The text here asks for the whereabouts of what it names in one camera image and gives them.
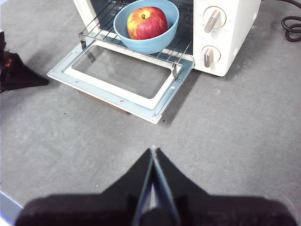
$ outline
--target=red apple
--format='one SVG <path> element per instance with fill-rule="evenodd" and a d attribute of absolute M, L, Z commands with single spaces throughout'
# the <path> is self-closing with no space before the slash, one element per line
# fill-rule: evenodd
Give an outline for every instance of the red apple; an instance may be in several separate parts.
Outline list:
<path fill-rule="evenodd" d="M 131 39 L 150 39 L 167 30 L 165 14 L 157 7 L 135 9 L 127 20 L 127 31 Z"/>

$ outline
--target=cable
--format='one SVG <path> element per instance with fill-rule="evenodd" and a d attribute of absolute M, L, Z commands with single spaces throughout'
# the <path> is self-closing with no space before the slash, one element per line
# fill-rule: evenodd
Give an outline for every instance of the cable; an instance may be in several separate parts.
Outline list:
<path fill-rule="evenodd" d="M 298 3 L 297 1 L 294 1 L 294 0 L 276 0 L 276 1 L 288 2 L 288 3 L 291 3 L 291 4 L 295 5 L 299 9 L 301 9 L 301 3 Z M 293 24 L 291 26 L 288 26 L 288 25 L 286 25 L 286 22 L 288 20 L 295 20 L 295 21 L 300 21 L 301 22 L 301 17 L 300 16 L 287 16 L 287 17 L 283 18 L 282 21 L 281 21 L 281 25 L 286 30 L 286 32 L 285 32 L 285 38 L 288 41 L 291 41 L 291 42 L 301 41 L 301 36 L 298 37 L 298 38 L 292 38 L 290 36 L 291 33 L 293 33 L 293 34 L 301 34 L 301 29 L 296 29 L 297 27 L 301 28 L 301 24 Z"/>

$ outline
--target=toaster oven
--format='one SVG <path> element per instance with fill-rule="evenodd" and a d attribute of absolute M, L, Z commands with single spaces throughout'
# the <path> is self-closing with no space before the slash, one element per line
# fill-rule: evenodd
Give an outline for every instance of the toaster oven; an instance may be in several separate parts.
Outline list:
<path fill-rule="evenodd" d="M 227 73 L 261 2 L 171 1 L 180 14 L 176 35 L 165 49 L 145 55 L 128 49 L 113 27 L 133 0 L 74 0 L 85 28 L 48 76 L 157 124 L 192 69 Z"/>

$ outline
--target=gray floor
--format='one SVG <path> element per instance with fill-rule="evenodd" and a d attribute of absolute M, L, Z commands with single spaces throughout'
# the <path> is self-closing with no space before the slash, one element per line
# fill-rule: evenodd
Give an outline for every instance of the gray floor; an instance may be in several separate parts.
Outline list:
<path fill-rule="evenodd" d="M 301 43 L 262 3 L 224 78 L 193 71 L 158 125 L 59 82 L 1 97 L 1 190 L 20 204 L 50 193 L 100 193 L 152 144 L 212 194 L 261 195 L 301 215 Z M 42 75 L 76 44 L 72 1 L 9 0 L 1 27 L 11 52 Z"/>

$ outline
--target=oven rack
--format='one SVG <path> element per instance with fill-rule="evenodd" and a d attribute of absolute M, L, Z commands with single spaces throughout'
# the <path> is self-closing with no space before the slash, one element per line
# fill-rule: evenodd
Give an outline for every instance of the oven rack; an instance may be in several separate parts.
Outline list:
<path fill-rule="evenodd" d="M 79 33 L 82 49 L 87 46 L 86 37 L 128 49 L 119 39 L 113 27 L 116 14 L 128 4 L 121 0 L 110 0 L 104 4 L 94 19 Z M 189 5 L 176 6 L 179 9 L 180 17 L 174 39 L 165 49 L 148 56 L 178 64 L 182 58 L 190 60 L 193 58 L 193 8 Z"/>

